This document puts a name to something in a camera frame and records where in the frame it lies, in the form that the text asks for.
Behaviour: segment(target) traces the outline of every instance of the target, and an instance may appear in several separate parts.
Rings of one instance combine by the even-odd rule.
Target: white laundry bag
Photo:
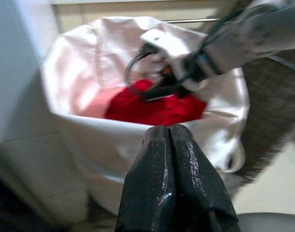
[[[151,17],[103,17],[61,34],[42,67],[44,94],[63,139],[93,198],[114,214],[124,177],[140,151],[144,133],[152,126],[108,120],[103,113],[117,90],[125,86],[125,68],[142,45],[140,35],[150,29],[180,38],[191,50],[205,37]],[[151,59],[143,59],[135,66],[132,79],[148,77],[146,73],[155,66]],[[243,164],[241,152],[234,158],[235,170],[228,165],[249,109],[242,70],[210,77],[196,94],[208,102],[202,119],[182,125],[191,130],[214,167],[224,172],[237,170]],[[96,117],[84,114],[92,101]]]

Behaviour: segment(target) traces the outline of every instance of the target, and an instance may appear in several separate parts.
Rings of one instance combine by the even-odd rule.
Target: wire
[[[237,10],[233,13],[231,13],[230,15],[221,18],[216,25],[214,25],[210,31],[208,32],[208,35],[206,36],[205,41],[203,42],[203,46],[206,46],[206,44],[209,42],[208,40],[211,40],[211,38],[213,38],[213,36],[220,30],[220,28],[224,25],[227,24],[228,22],[232,21],[233,19],[237,18],[240,14],[242,14],[242,12],[244,11],[243,9]]]
[[[268,56],[266,58],[273,60],[281,65],[284,65],[285,67],[287,67],[295,72],[295,64],[289,62],[288,60],[285,60],[285,59],[278,57],[278,56]]]
[[[134,92],[135,94],[143,94],[143,92],[141,92],[140,90],[136,89],[130,80],[130,72],[132,67],[135,65],[135,63],[137,63],[139,60],[155,54],[158,52],[158,49],[156,47],[153,47],[152,45],[145,43],[139,50],[138,54],[135,56],[135,58],[133,58],[130,63],[127,65],[126,67],[126,72],[125,72],[125,76],[124,76],[124,80],[127,84],[127,86],[131,89],[132,92]]]

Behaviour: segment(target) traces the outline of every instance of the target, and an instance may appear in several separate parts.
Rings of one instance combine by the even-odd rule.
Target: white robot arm
[[[209,76],[281,50],[295,49],[295,0],[255,0],[238,16],[221,20],[198,52],[188,59],[188,66],[185,62],[191,56],[190,51],[178,38],[153,29],[141,39],[166,57],[179,85],[196,91]],[[198,73],[202,78],[195,78]],[[154,89],[145,100],[166,96],[176,89],[177,84],[163,93]]]

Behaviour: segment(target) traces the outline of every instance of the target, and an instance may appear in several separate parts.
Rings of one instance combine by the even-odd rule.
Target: floor
[[[238,214],[295,214],[295,141],[285,146],[254,183],[240,190],[234,207]]]

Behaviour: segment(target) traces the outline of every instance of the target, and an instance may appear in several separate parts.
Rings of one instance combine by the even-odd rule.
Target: red fabric
[[[135,87],[148,90],[152,82],[137,81]],[[129,88],[125,88],[110,102],[105,118],[148,125],[170,126],[176,123],[200,119],[206,103],[192,94],[180,99],[177,95],[145,102]]]

